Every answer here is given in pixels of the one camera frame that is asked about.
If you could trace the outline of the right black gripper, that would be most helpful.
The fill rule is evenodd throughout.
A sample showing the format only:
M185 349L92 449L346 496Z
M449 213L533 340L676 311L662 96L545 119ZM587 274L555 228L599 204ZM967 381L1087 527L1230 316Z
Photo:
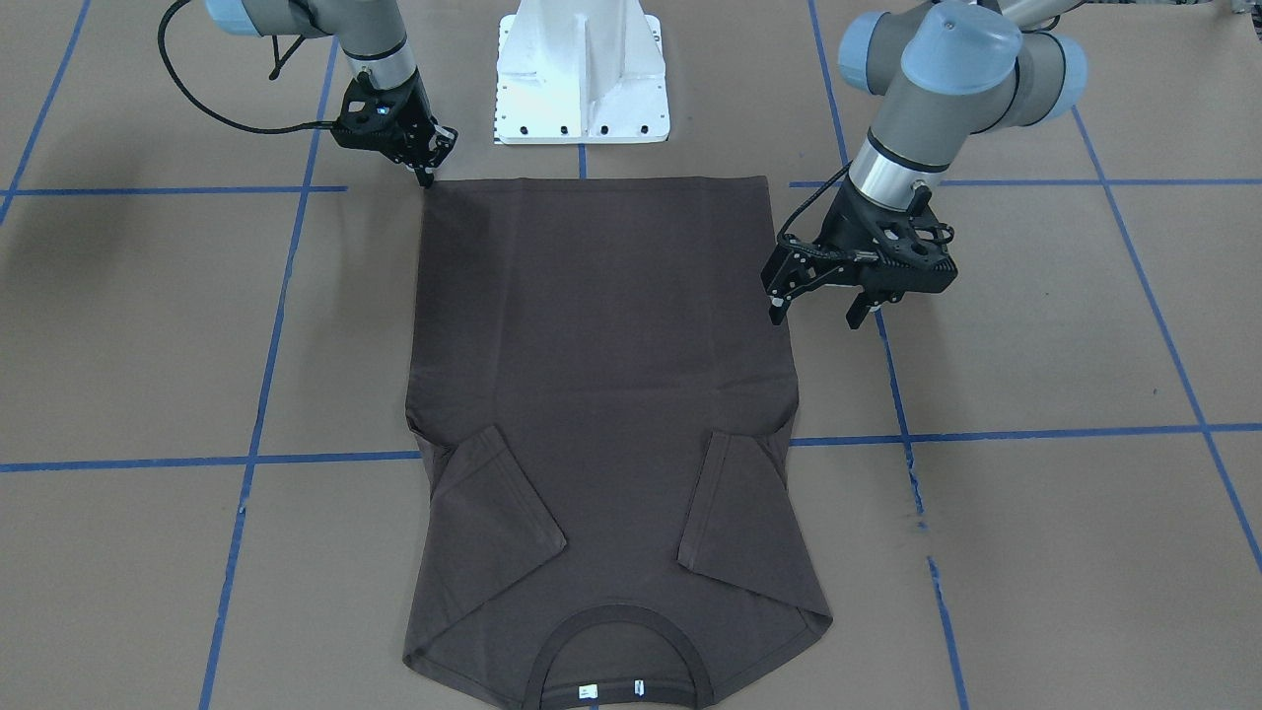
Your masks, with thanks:
M380 153L398 165L413 166L422 189L432 188L433 165L445 161L458 140L458 130L440 125L433 115L418 69L390 90L379 90L366 69L358 71L329 134L339 148Z

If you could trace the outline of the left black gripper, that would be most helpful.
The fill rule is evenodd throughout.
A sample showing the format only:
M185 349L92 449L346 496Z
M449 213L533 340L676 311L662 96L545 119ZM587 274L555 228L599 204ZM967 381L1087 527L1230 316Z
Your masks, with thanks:
M891 211L871 202L849 182L840 182L815 240L799 240L793 222L825 189L818 189L779 230L779 253L772 253L760 277L774 327L785 322L789 306L823 286L862 288L846 311L846 323L858 329L872 311L902 293L938 295L958 277L949 243L954 230L938 219L917 188L912 211Z

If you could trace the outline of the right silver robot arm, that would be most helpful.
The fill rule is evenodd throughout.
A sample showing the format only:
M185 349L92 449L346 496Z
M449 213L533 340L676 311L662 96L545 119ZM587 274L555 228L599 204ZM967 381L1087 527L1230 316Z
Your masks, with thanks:
M435 117L395 1L207 1L239 37L334 37L352 78L326 130L339 148L379 153L432 187L458 132Z

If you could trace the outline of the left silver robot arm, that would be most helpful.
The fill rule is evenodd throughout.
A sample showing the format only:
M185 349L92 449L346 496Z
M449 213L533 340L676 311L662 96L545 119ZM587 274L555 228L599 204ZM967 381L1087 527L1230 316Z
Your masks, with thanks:
M954 282L952 224L933 194L965 139L1064 115L1087 90L1087 55L1053 32L1073 1L925 1L866 13L838 48L847 84L880 97L864 143L827 185L835 197L817 240L779 230L761 280L769 318L817 288L857 288L852 328L909 293Z

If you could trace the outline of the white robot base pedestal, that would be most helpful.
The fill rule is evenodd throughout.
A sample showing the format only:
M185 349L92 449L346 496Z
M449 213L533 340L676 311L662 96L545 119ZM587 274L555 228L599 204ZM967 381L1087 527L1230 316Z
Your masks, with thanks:
M668 141L663 23L644 4L522 1L497 40L497 144Z

